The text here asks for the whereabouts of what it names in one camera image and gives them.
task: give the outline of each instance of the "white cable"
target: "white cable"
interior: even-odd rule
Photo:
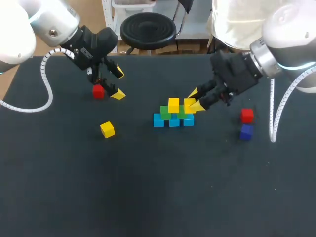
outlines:
[[[71,57],[72,59],[75,58],[74,53],[72,53],[69,50],[64,49],[64,48],[56,48],[54,50],[51,50],[49,53],[47,53],[44,56],[44,58],[43,58],[43,60],[41,62],[41,66],[40,66],[41,77],[43,79],[43,82],[44,82],[44,84],[46,86],[46,89],[47,89],[47,92],[48,92],[48,102],[44,106],[42,106],[40,108],[37,108],[37,109],[21,109],[21,108],[9,105],[6,102],[4,102],[3,100],[0,100],[0,105],[3,105],[3,106],[5,106],[8,109],[15,110],[15,111],[22,112],[22,113],[36,113],[36,112],[40,112],[40,111],[46,110],[51,105],[51,103],[53,102],[53,92],[52,92],[50,84],[49,84],[49,82],[47,80],[45,68],[46,68],[46,63],[47,63],[48,59],[55,53],[65,53],[69,57]]]
[[[305,72],[300,74],[297,79],[294,80],[294,82],[291,84],[291,86],[288,88],[286,93],[284,94],[280,105],[276,112],[276,118],[275,121],[273,121],[273,113],[274,113],[274,94],[275,94],[275,80],[272,79],[270,83],[270,120],[269,120],[269,135],[271,142],[276,142],[277,140],[277,129],[278,125],[281,119],[282,111],[285,107],[285,104],[292,94],[293,90],[296,88],[296,86],[305,79],[308,75],[316,72],[316,66],[307,69]]]

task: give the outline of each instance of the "stool seat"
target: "stool seat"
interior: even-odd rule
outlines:
[[[170,18],[152,12],[132,15],[120,28],[122,40],[141,50],[164,48],[176,39],[176,34],[177,27]]]

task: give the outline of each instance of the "red block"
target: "red block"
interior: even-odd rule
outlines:
[[[253,122],[253,110],[252,109],[242,109],[241,110],[241,123],[249,124]]]
[[[104,98],[104,88],[101,85],[94,85],[92,89],[93,98],[103,99]]]

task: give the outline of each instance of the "green block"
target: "green block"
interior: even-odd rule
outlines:
[[[180,105],[179,113],[177,114],[177,119],[187,119],[188,115],[184,113],[184,106]]]
[[[171,113],[168,112],[168,106],[160,106],[161,120],[171,120]]]

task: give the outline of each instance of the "block tower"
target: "block tower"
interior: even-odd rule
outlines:
[[[253,110],[252,109],[242,109],[240,120],[243,124],[240,131],[240,140],[250,141],[253,135]]]
[[[160,106],[160,114],[154,114],[154,127],[164,127],[165,121],[169,127],[180,127],[183,121],[184,127],[194,126],[193,111],[189,106],[195,103],[195,99],[184,99],[180,105],[179,98],[169,98],[167,106]]]

